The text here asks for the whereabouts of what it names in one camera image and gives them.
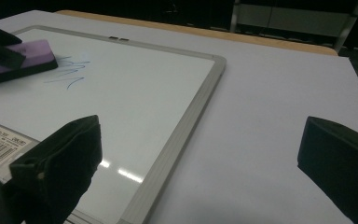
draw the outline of barcode label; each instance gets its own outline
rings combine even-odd
[[[31,140],[0,127],[0,164],[29,143]]]

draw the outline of blue marker scribble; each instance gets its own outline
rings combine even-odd
[[[70,81],[69,85],[66,87],[67,90],[75,84],[76,82],[83,80],[84,77],[68,77],[69,74],[73,74],[86,68],[87,63],[90,62],[78,62],[75,63],[70,60],[71,57],[63,57],[57,58],[58,70],[56,72],[59,73],[54,79],[50,81],[45,81],[45,83],[52,83],[52,82],[62,82],[62,81]]]

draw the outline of whiteboard eraser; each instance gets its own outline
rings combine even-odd
[[[58,67],[47,40],[26,42],[7,46],[7,48],[24,55],[25,60],[19,69],[11,69],[0,65],[0,82],[27,77]]]

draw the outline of white surface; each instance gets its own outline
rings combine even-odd
[[[307,116],[358,132],[358,78],[348,59],[37,11],[0,21],[8,31],[32,24],[227,59],[150,223],[351,223],[296,167]]]
[[[0,84],[0,124],[42,141],[98,115],[103,164],[76,209],[117,223],[214,62],[39,29],[18,37],[48,40],[59,68]]]

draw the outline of wooden table edge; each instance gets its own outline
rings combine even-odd
[[[243,42],[249,44],[269,46],[279,49],[293,49],[293,50],[304,51],[304,52],[337,56],[337,53],[333,49],[330,49],[328,47],[290,42],[290,41],[279,40],[279,39],[271,39],[271,38],[265,38],[260,36],[238,35],[229,32],[205,30],[200,28],[185,27],[180,25],[159,23],[153,21],[138,21],[133,19],[105,16],[105,15],[73,11],[73,10],[60,10],[55,13],[67,15],[67,16],[73,16],[73,17],[80,17],[85,19],[92,19],[96,21],[110,21],[110,22],[121,23],[121,24],[175,31],[175,32],[191,34],[191,35],[201,35],[201,36],[207,36],[207,37],[213,37],[213,38],[219,38],[219,39],[225,39],[225,40],[231,40],[231,41],[237,41],[237,42]]]

